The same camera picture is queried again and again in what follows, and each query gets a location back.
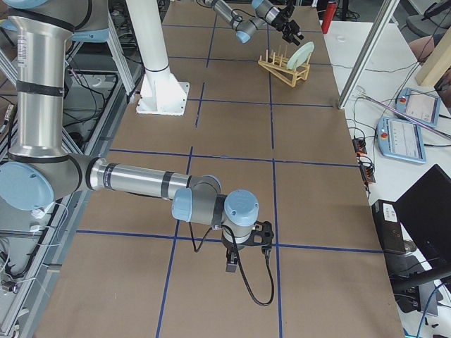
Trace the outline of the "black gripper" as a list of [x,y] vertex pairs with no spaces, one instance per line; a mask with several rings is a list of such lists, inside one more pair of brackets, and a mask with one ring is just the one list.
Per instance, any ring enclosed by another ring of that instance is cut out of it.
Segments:
[[300,40],[304,39],[304,35],[296,22],[290,20],[292,11],[280,11],[273,19],[271,26],[277,31],[283,33],[283,39],[288,43],[293,43],[296,46],[300,45]]
[[221,241],[226,248],[225,271],[227,273],[235,273],[238,267],[237,253],[238,251],[244,249],[245,246],[238,244],[236,249],[234,244],[232,242],[229,242],[227,239],[222,239]]

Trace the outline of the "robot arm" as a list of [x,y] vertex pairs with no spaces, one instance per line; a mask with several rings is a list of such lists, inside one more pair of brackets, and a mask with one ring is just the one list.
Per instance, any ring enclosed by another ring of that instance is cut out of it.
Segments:
[[197,1],[197,3],[214,10],[235,31],[236,37],[243,44],[265,25],[275,28],[288,43],[299,46],[300,41],[304,39],[300,26],[295,20],[290,19],[295,9],[294,1],[287,1],[284,8],[277,7],[271,1],[252,1],[253,14],[232,8],[225,1]]
[[246,190],[221,193],[212,176],[109,163],[63,149],[63,97],[69,40],[109,38],[106,1],[10,1],[18,31],[18,139],[1,166],[1,198],[31,211],[84,189],[109,189],[166,199],[175,219],[222,232],[228,271],[242,268],[240,249],[254,245],[259,213]]

